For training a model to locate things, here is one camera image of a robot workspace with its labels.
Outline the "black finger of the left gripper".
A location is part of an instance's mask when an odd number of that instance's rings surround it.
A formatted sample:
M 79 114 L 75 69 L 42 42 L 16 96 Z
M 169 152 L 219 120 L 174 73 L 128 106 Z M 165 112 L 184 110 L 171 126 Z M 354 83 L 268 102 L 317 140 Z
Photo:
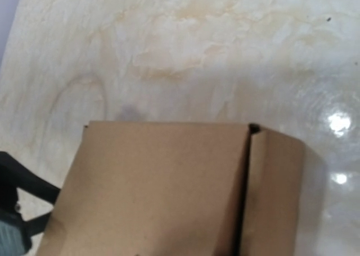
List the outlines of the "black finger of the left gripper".
M 25 168 L 9 153 L 1 152 L 1 208 L 7 214 L 19 213 L 16 204 L 19 200 L 17 189 L 54 205 L 60 189 L 41 179 Z

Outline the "brown cardboard box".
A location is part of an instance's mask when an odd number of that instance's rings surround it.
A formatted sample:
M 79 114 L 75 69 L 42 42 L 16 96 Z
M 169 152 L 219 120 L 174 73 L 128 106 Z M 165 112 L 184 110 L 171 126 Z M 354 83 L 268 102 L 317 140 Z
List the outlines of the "brown cardboard box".
M 293 255 L 304 144 L 258 125 L 91 122 L 38 255 Z

